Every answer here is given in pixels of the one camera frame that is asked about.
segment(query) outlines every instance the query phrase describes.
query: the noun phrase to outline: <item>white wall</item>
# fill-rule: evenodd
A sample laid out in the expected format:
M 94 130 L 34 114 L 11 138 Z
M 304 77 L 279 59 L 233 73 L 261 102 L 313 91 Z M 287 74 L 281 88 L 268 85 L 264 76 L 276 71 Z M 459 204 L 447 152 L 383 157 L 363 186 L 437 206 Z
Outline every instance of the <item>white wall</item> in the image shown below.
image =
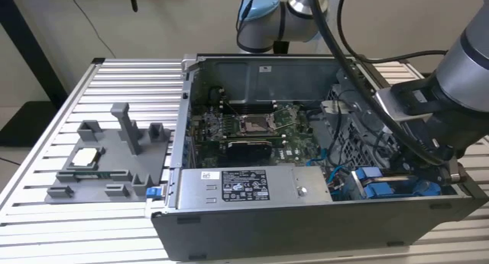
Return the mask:
M 94 57 L 111 57 L 72 0 L 15 0 L 60 78 L 72 88 Z M 240 0 L 78 0 L 118 58 L 236 53 Z M 295 52 L 315 45 L 297 43 Z
M 72 0 L 15 0 L 68 88 L 94 57 L 110 57 Z M 240 0 L 78 0 L 118 58 L 180 58 L 184 53 L 235 53 Z M 385 57 L 448 49 L 480 0 L 347 0 L 345 33 L 355 49 Z M 316 42 L 292 53 L 313 53 Z M 431 58 L 413 60 L 432 70 Z
M 23 56 L 0 25 L 0 107 L 48 99 Z
M 371 58 L 449 49 L 481 5 L 483 0 L 345 0 L 345 37 Z M 440 61 L 441 56 L 411 59 L 421 72 L 433 71 Z

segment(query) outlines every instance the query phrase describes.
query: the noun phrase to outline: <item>sticker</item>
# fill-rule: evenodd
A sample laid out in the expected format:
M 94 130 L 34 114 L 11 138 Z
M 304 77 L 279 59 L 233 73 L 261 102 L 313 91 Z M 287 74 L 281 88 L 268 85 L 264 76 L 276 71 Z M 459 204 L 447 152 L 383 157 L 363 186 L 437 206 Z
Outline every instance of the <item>sticker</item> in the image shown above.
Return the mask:
M 203 171 L 200 179 L 203 180 L 219 180 L 222 172 L 220 171 Z
M 269 200 L 265 170 L 223 171 L 225 202 Z
M 263 72 L 272 72 L 272 66 L 271 65 L 264 65 L 260 66 L 259 71 Z

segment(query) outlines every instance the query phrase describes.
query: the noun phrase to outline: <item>screw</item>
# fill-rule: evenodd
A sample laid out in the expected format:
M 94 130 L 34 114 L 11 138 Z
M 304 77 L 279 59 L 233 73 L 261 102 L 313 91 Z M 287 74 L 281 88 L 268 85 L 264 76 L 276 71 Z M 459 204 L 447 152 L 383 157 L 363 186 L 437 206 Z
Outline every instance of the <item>screw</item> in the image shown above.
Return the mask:
M 305 196 L 305 193 L 308 192 L 308 190 L 305 189 L 305 187 L 297 187 L 297 194 L 299 196 Z

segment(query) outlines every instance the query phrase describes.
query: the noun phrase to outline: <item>blue latch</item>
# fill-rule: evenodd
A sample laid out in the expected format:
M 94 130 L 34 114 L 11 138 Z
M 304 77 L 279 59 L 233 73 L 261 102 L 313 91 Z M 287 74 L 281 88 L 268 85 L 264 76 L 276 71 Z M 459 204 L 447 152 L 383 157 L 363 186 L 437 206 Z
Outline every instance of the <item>blue latch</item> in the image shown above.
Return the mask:
M 147 189 L 147 198 L 160 199 L 163 197 L 163 189 L 160 187 Z

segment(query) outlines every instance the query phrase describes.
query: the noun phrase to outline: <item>black pole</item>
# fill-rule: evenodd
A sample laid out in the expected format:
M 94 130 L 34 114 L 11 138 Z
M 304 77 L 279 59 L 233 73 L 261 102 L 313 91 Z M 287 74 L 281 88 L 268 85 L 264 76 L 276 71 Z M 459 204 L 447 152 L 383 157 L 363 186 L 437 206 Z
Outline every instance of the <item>black pole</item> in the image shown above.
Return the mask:
M 60 109 L 67 100 L 67 91 L 14 0 L 0 0 L 0 23 L 51 102 Z

